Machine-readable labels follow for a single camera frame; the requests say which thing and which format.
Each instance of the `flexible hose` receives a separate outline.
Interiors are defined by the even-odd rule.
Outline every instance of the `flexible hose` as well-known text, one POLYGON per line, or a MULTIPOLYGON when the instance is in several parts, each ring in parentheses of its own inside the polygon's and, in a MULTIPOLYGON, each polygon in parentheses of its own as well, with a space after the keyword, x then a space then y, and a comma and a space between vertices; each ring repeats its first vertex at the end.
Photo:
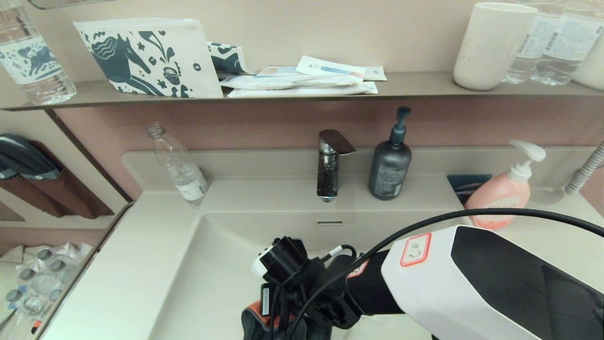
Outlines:
POLYGON ((558 214, 558 213, 550 212, 550 211, 540 211, 540 210, 533 210, 533 209, 515 209, 515 208, 489 208, 489 209, 470 209, 470 210, 454 211, 454 212, 448 212, 447 214, 438 215, 438 216, 429 218, 427 220, 417 222, 408 227, 405 227, 405 228, 395 232, 394 234, 390 235, 389 237, 385 238, 383 241, 381 241, 380 243, 375 245, 375 247, 371 248, 367 253, 363 254, 363 256, 357 258, 355 260, 355 262, 353 262, 353 264, 351 264, 347 270, 344 270, 341 273, 335 275, 328 282, 324 283, 321 287, 316 289, 314 291, 314 293, 306 301, 304 306, 302 306, 302 308, 298 312, 298 315, 296 316, 294 323, 288 329, 286 340, 292 339, 294 331, 296 330, 296 328, 302 321, 302 318, 304 317, 304 314, 306 313, 306 311, 308 310, 310 305, 312 305, 312 303, 327 288, 329 288, 332 284, 336 283, 337 281, 343 280, 344 277, 348 273, 355 270, 363 262, 369 260, 370 257, 372 257, 375 253, 380 251, 385 246, 396 241, 397 239, 399 239, 400 237, 402 237, 405 234, 408 234, 412 231, 418 230, 425 226, 429 226, 430 224, 450 220, 453 218, 463 217, 463 216, 476 216, 476 215, 515 215, 515 216, 529 216, 529 217, 544 218, 546 220, 570 224, 572 226, 581 228, 583 230, 587 230, 588 232, 592 232, 600 237, 604 237, 604 228, 602 228, 598 225, 595 225, 595 224, 587 222, 587 221, 580 220, 575 217, 562 215, 562 214, 558 214))
POLYGON ((604 160, 604 141, 573 176, 572 181, 564 188, 564 192, 568 195, 576 194, 590 179, 591 174, 598 168, 602 160, 604 160))

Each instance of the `shelf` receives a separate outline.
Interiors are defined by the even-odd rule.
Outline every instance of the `shelf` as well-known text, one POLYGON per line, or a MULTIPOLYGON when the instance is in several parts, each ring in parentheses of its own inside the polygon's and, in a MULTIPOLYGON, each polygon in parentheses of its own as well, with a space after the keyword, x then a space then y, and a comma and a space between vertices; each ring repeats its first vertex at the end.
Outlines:
POLYGON ((60 108, 81 108, 90 106, 151 105, 151 104, 191 104, 191 103, 237 103, 275 101, 328 101, 328 100, 392 100, 418 99, 427 97, 499 97, 499 96, 568 96, 601 97, 604 91, 583 87, 574 82, 565 86, 551 87, 537 82, 517 85, 502 83, 492 91, 467 90, 453 82, 450 72, 409 72, 389 73, 387 82, 376 82, 379 94, 323 97, 276 97, 276 98, 172 98, 149 96, 146 94, 122 93, 116 91, 107 80, 76 83, 77 94, 66 102, 52 105, 33 105, 4 108, 7 111, 51 110, 60 108))

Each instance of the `faucet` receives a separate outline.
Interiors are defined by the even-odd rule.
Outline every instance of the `faucet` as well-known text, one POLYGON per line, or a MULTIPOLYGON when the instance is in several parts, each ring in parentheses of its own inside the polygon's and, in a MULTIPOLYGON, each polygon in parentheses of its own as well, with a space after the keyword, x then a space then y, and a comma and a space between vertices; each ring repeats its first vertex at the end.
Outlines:
POLYGON ((331 202, 338 195, 339 156, 356 149, 338 130, 319 132, 319 171, 316 178, 316 195, 323 202, 331 202))

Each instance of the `bathroom sink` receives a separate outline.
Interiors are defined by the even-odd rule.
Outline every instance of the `bathroom sink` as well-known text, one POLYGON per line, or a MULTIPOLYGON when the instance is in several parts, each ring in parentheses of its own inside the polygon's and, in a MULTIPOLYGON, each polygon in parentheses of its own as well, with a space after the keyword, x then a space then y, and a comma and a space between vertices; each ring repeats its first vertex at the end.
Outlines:
MULTIPOLYGON (((260 298, 263 283, 252 274, 251 263, 274 238, 300 238, 313 257, 344 243, 363 251, 400 229, 402 214, 408 213, 205 214, 185 251, 150 339, 243 339, 241 312, 260 298)), ((432 230, 449 225, 452 223, 433 226, 432 230)), ((363 317, 352 329, 333 329, 332 334, 332 339, 370 338, 430 340, 431 336, 406 315, 363 317)))

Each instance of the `gray pump bottle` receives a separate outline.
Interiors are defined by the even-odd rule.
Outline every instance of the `gray pump bottle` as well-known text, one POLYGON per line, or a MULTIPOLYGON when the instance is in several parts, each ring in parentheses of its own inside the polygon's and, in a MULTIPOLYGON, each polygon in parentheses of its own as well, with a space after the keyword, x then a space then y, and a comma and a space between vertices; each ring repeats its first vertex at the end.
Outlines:
POLYGON ((390 139, 380 143, 373 153, 369 191, 380 200, 391 200, 400 194, 411 164, 411 149, 403 143, 409 113, 411 109, 406 106, 398 109, 398 124, 392 127, 390 139))

